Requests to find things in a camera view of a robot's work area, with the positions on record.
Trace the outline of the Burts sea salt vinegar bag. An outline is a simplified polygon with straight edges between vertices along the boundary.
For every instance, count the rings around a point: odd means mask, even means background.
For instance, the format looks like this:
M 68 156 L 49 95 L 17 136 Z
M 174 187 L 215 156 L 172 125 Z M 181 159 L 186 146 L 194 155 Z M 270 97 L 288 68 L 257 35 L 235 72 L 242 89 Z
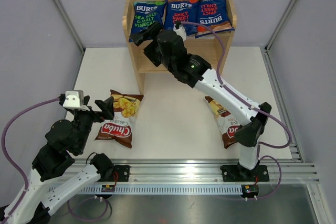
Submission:
M 131 27 L 131 34 L 147 31 L 147 27 L 154 22 L 163 25 L 163 15 L 166 1 L 136 1 L 134 6 L 134 19 Z

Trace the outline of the small blue Burts chilli bag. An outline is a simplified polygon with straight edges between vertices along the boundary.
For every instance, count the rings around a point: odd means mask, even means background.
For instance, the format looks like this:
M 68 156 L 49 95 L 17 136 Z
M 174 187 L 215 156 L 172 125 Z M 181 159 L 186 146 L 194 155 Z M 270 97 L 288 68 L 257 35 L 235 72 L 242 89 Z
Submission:
M 199 0 L 165 0 L 164 29 L 172 30 L 176 22 L 197 22 Z

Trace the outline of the large blue Burts chilli bag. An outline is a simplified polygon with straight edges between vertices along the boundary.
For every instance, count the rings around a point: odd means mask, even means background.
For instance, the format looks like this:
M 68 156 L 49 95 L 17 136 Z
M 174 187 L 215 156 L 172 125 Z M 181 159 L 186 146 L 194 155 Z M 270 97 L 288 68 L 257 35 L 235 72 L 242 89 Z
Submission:
M 235 30 L 228 18 L 226 0 L 200 0 L 196 22 L 216 33 Z

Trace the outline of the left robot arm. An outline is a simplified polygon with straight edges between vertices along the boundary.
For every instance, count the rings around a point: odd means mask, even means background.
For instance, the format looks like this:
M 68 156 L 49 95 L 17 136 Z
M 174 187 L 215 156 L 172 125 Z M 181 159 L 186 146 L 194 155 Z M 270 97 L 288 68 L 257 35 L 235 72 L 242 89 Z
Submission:
M 99 111 L 94 111 L 88 105 L 89 100 L 88 95 L 80 98 L 70 92 L 61 94 L 58 98 L 24 109 L 6 124 L 1 136 L 2 151 L 8 162 L 21 174 L 24 185 L 11 204 L 1 207 L 2 223 L 47 223 L 60 206 L 87 184 L 107 181 L 113 176 L 114 164 L 111 159 L 104 153 L 96 154 L 81 172 L 47 196 L 49 186 L 75 162 L 73 156 L 83 154 L 92 125 L 114 118 L 113 97 L 104 101 L 95 100 Z M 6 149 L 7 131 L 21 115 L 53 102 L 59 102 L 74 118 L 72 121 L 58 120 L 51 126 L 45 135 L 46 145 L 39 150 L 30 173 L 26 175 Z

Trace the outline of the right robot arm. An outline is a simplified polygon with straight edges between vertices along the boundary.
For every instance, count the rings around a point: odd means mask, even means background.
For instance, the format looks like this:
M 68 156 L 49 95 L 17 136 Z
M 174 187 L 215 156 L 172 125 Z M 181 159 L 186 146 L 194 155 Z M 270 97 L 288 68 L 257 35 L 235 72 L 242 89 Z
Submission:
M 139 33 L 130 35 L 136 46 L 151 40 L 144 54 L 156 67 L 163 65 L 179 82 L 203 92 L 235 117 L 239 123 L 234 133 L 236 142 L 240 144 L 239 161 L 235 168 L 222 166 L 221 170 L 235 181 L 252 182 L 258 177 L 258 140 L 264 133 L 271 105 L 251 102 L 225 84 L 209 62 L 187 52 L 185 38 L 186 32 L 181 23 L 177 23 L 173 30 L 164 30 L 159 22 L 154 22 Z

